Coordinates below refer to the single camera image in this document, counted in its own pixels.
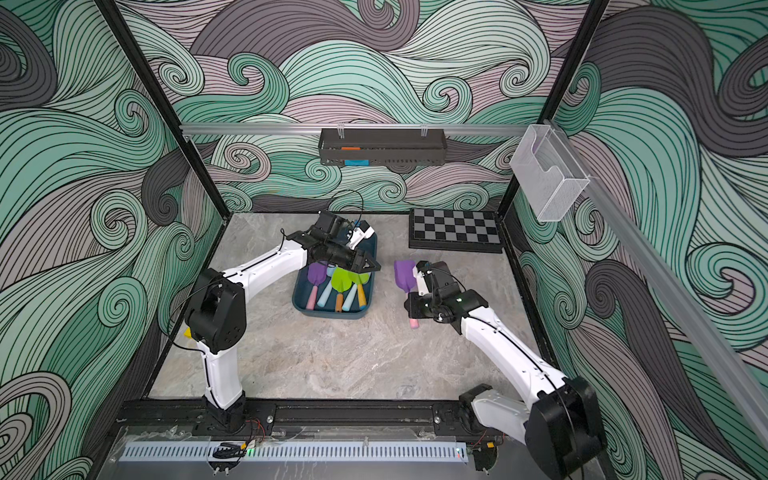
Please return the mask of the green round shovel wooden handle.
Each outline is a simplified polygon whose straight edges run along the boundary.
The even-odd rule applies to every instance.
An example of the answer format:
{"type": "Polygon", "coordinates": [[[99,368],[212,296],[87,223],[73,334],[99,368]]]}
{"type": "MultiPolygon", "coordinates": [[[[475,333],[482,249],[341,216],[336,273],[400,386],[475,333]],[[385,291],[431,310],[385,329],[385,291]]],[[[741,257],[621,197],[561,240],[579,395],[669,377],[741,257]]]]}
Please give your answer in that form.
{"type": "Polygon", "coordinates": [[[357,287],[358,305],[360,309],[364,309],[367,306],[367,298],[364,287],[370,280],[369,273],[354,274],[352,280],[357,287]]]}

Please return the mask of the green pointed shovel wooden handle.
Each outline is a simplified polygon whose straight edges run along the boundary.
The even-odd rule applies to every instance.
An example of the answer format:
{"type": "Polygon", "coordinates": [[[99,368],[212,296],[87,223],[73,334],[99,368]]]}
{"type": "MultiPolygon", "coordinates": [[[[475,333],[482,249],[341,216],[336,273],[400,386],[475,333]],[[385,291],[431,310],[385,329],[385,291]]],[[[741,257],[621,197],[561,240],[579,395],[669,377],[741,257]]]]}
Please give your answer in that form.
{"type": "Polygon", "coordinates": [[[342,268],[337,267],[333,274],[332,286],[336,291],[335,308],[336,312],[342,312],[342,304],[344,302],[344,294],[351,288],[352,280],[349,276],[349,272],[342,268]]]}

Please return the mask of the purple shovel pink handle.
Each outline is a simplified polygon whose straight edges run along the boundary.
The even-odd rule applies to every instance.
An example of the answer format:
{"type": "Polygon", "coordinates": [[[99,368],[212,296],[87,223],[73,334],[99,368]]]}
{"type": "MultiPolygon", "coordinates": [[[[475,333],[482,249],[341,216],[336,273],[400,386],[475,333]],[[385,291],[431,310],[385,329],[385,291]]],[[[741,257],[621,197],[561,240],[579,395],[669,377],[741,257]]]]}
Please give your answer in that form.
{"type": "Polygon", "coordinates": [[[307,300],[306,309],[313,310],[316,305],[319,286],[324,282],[327,275],[327,265],[320,262],[313,262],[309,265],[307,280],[312,285],[310,295],[307,300]]]}
{"type": "Polygon", "coordinates": [[[396,260],[394,262],[395,283],[406,295],[405,309],[409,317],[411,329],[418,329],[420,327],[419,320],[412,316],[409,308],[410,292],[417,285],[414,276],[415,268],[416,263],[413,260],[396,260]]]}

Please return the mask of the teal plastic storage box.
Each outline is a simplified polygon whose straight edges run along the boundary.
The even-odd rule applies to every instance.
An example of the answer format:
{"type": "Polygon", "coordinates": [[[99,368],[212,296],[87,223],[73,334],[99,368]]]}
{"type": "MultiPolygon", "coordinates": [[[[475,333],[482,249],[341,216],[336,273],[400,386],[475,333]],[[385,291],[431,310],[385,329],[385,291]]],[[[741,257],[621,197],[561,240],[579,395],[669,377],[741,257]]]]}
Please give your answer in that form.
{"type": "Polygon", "coordinates": [[[331,285],[332,271],[328,270],[324,281],[317,287],[316,303],[313,309],[306,305],[315,284],[308,279],[309,267],[299,270],[292,294],[293,307],[305,316],[359,320],[369,311],[373,303],[374,274],[367,280],[361,276],[362,284],[353,282],[344,292],[335,290],[331,285]]]}

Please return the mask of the light blue shovel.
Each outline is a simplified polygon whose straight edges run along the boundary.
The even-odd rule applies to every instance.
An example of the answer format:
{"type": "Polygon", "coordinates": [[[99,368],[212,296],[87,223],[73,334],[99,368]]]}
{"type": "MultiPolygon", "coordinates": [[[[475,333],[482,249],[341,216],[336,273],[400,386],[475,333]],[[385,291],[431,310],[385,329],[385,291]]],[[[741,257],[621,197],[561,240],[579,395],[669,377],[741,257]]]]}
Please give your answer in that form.
{"type": "Polygon", "coordinates": [[[351,310],[353,303],[356,300],[357,293],[358,293],[358,284],[356,282],[353,282],[342,304],[342,310],[344,312],[349,312],[351,310]]]}
{"type": "Polygon", "coordinates": [[[333,278],[333,274],[335,272],[335,269],[336,269],[336,267],[335,266],[331,266],[331,265],[329,265],[327,267],[327,269],[326,269],[326,275],[328,277],[328,281],[327,281],[327,283],[326,283],[326,285],[325,285],[321,295],[319,296],[319,298],[317,300],[316,306],[319,307],[319,308],[323,308],[327,304],[327,302],[329,300],[329,297],[330,297],[331,292],[333,290],[332,278],[333,278]]]}

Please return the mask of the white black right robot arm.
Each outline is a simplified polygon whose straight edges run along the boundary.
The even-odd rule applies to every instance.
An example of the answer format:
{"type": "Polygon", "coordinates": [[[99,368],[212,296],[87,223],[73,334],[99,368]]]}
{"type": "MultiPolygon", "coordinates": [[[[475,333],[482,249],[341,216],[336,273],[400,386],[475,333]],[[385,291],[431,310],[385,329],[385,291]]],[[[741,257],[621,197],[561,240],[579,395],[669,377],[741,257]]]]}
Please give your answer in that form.
{"type": "Polygon", "coordinates": [[[444,262],[397,261],[395,281],[416,322],[451,326],[503,373],[518,396],[481,387],[469,394],[470,417],[528,449],[550,479],[567,479],[607,446],[597,393],[582,377],[569,377],[530,349],[444,262]]]}

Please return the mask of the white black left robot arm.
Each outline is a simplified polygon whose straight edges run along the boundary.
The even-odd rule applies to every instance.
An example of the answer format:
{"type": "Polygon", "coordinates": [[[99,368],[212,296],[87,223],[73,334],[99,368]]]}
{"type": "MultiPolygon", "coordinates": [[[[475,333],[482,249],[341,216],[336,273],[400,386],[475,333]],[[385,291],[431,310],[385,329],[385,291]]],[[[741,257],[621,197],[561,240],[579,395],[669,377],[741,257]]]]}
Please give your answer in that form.
{"type": "Polygon", "coordinates": [[[247,328],[247,302],[283,277],[318,262],[354,273],[381,269],[360,244],[374,235],[367,222],[346,241],[316,228],[288,235],[268,252],[223,272],[207,269],[198,277],[183,320],[200,352],[206,407],[217,422],[236,430],[244,422],[246,395],[238,372],[237,345],[247,328]]]}

